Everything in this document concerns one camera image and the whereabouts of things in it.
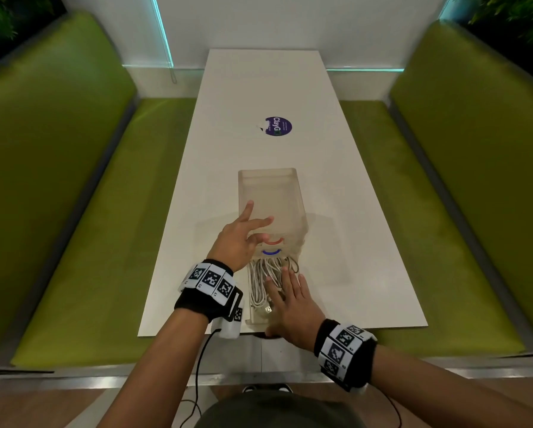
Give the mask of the dark green shirt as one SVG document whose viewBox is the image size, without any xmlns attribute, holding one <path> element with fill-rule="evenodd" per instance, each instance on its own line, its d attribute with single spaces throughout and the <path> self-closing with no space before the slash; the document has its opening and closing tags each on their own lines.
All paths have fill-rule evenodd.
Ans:
<svg viewBox="0 0 533 428">
<path fill-rule="evenodd" d="M 367 428 L 347 404 L 279 390 L 238 393 L 211 406 L 193 428 Z"/>
</svg>

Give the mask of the round purple sticker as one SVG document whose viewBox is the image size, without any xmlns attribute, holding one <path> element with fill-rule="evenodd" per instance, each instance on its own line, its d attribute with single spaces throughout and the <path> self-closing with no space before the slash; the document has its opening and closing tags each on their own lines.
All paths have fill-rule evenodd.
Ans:
<svg viewBox="0 0 533 428">
<path fill-rule="evenodd" d="M 292 123 L 279 116 L 267 117 L 264 121 L 259 122 L 256 128 L 263 134 L 272 137 L 281 137 L 291 133 Z"/>
</svg>

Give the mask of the person's right hand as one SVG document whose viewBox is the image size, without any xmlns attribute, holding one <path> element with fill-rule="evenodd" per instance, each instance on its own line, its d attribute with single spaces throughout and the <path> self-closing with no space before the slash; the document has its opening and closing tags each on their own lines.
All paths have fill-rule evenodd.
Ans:
<svg viewBox="0 0 533 428">
<path fill-rule="evenodd" d="M 273 316 L 270 323 L 281 323 L 281 337 L 303 350 L 314 352 L 315 341 L 321 324 L 326 319 L 320 307 L 311 296 L 311 302 L 299 298 L 299 274 L 293 273 L 294 298 L 282 300 L 275 285 L 269 278 L 264 286 L 273 302 Z"/>
</svg>

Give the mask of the person's right forearm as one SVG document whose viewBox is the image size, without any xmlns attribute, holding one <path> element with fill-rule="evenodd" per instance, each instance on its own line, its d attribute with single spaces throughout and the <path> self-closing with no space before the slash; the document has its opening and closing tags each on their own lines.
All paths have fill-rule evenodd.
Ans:
<svg viewBox="0 0 533 428">
<path fill-rule="evenodd" d="M 432 428 L 533 428 L 532 407 L 383 345 L 371 384 Z"/>
</svg>

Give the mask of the clear plastic storage box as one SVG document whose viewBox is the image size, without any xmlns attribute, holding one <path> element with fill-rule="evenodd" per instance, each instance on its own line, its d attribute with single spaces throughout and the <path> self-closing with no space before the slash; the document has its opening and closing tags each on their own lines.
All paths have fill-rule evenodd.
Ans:
<svg viewBox="0 0 533 428">
<path fill-rule="evenodd" d="M 250 318 L 246 323 L 254 328 L 266 326 L 273 314 L 274 304 L 264 286 L 265 279 L 269 278 L 275 285 L 277 292 L 284 300 L 281 273 L 282 268 L 288 267 L 298 274 L 298 261 L 292 256 L 269 257 L 254 259 L 247 266 L 248 285 L 250 296 Z"/>
</svg>

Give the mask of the black marker wristband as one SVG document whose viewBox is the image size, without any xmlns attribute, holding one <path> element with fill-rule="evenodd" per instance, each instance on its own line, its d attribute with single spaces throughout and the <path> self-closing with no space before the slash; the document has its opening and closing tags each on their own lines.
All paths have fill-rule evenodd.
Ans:
<svg viewBox="0 0 533 428">
<path fill-rule="evenodd" d="M 371 381 L 377 344 L 369 331 L 327 318 L 318 330 L 314 355 L 323 375 L 344 391 L 359 394 Z"/>
<path fill-rule="evenodd" d="M 175 309 L 203 315 L 220 338 L 240 336 L 245 300 L 230 268 L 214 260 L 199 262 L 191 267 L 178 290 Z"/>
</svg>

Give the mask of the person's left forearm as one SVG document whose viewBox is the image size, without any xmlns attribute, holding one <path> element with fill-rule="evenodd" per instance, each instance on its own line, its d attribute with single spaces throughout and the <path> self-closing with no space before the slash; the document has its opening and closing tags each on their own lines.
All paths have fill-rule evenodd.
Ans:
<svg viewBox="0 0 533 428">
<path fill-rule="evenodd" d="M 203 314 L 174 310 L 97 428 L 171 428 L 207 326 Z"/>
</svg>

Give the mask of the person's left hand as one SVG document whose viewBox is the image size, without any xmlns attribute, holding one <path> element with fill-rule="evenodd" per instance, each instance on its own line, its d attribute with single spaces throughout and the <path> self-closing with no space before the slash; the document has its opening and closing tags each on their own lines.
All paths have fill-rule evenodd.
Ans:
<svg viewBox="0 0 533 428">
<path fill-rule="evenodd" d="M 273 216 L 251 219 L 254 202 L 248 201 L 241 215 L 224 226 L 208 252 L 204 262 L 223 268 L 231 276 L 243 269 L 251 261 L 256 247 L 248 245 L 248 237 L 258 233 L 274 221 Z"/>
</svg>

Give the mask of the green upholstered bench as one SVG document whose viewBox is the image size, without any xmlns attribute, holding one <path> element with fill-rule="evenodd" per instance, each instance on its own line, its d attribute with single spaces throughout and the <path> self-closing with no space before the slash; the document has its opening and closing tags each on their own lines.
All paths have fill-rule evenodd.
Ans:
<svg viewBox="0 0 533 428">
<path fill-rule="evenodd" d="M 132 364 L 196 100 L 143 99 L 87 12 L 0 61 L 0 373 Z"/>
<path fill-rule="evenodd" d="M 533 352 L 533 77 L 433 22 L 382 101 L 340 105 L 426 317 L 418 357 Z"/>
</svg>

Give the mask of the black and white shoe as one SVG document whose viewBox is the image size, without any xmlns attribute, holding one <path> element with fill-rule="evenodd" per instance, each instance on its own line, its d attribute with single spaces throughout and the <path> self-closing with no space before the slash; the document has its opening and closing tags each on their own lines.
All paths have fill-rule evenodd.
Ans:
<svg viewBox="0 0 533 428">
<path fill-rule="evenodd" d="M 249 393 L 251 391 L 283 391 L 285 393 L 293 394 L 292 389 L 285 383 L 261 383 L 251 384 L 245 386 L 241 393 Z"/>
</svg>

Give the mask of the green leafy plant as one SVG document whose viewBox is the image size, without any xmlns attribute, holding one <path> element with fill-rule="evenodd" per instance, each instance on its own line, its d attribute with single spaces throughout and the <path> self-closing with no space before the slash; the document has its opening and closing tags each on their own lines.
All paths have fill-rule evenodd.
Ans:
<svg viewBox="0 0 533 428">
<path fill-rule="evenodd" d="M 0 0 L 0 60 L 66 13 L 62 0 Z"/>
<path fill-rule="evenodd" d="M 533 0 L 467 0 L 473 4 L 469 25 L 493 24 L 513 31 L 523 43 L 533 46 Z"/>
</svg>

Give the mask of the clear plastic box lid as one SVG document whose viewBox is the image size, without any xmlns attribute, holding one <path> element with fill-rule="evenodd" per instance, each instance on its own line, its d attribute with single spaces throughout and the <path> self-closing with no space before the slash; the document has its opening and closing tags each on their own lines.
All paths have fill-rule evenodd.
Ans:
<svg viewBox="0 0 533 428">
<path fill-rule="evenodd" d="M 258 233 L 269 235 L 259 244 L 254 260 L 298 259 L 309 230 L 295 168 L 255 169 L 238 172 L 238 205 L 242 213 L 248 201 L 254 202 L 250 219 L 274 221 Z"/>
</svg>

